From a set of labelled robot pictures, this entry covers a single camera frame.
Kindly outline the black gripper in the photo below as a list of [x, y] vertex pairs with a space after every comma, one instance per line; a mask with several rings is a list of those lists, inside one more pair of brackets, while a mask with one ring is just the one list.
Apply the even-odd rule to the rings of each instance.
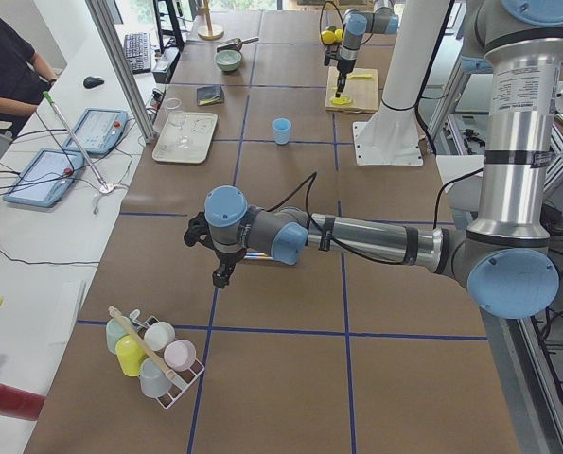
[[337, 76], [337, 88], [335, 92], [335, 97], [339, 98], [343, 95], [343, 88], [346, 84], [347, 73], [340, 67], [337, 67], [338, 76]]
[[204, 213], [198, 213], [196, 217], [188, 221], [187, 229], [184, 233], [184, 243], [188, 247], [193, 247], [199, 243], [215, 252], [219, 260], [219, 266], [212, 273], [212, 281], [216, 288], [225, 288], [229, 285], [236, 264], [247, 253], [245, 248], [239, 248], [236, 251], [227, 253], [216, 246]]

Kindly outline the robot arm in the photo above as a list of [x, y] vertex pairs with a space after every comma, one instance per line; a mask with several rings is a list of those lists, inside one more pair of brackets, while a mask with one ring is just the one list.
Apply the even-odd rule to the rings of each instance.
[[324, 64], [336, 62], [337, 88], [335, 97], [343, 94], [347, 76], [354, 70], [365, 34], [396, 34], [398, 15], [392, 1], [375, 1], [372, 11], [348, 9], [343, 17], [343, 37], [338, 44], [331, 44], [325, 52]]
[[543, 184], [552, 161], [550, 139], [563, 60], [563, 1], [471, 1], [463, 52], [493, 70], [477, 218], [450, 231], [263, 209], [233, 186], [220, 186], [189, 221], [184, 241], [212, 250], [212, 279], [225, 287], [249, 250], [292, 265], [312, 246], [338, 248], [392, 266], [421, 266], [462, 285], [488, 313], [533, 316], [559, 290], [541, 226]]

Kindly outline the yellow lemons on arm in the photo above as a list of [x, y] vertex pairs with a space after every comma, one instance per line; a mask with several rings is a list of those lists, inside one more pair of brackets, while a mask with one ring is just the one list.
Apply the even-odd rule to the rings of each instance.
[[339, 44], [343, 40], [343, 29], [329, 26], [320, 33], [320, 38], [327, 46]]

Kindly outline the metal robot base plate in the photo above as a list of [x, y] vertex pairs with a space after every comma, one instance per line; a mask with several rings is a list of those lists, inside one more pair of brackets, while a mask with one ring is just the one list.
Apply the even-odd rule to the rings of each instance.
[[354, 122], [352, 126], [358, 166], [423, 166], [415, 123]]

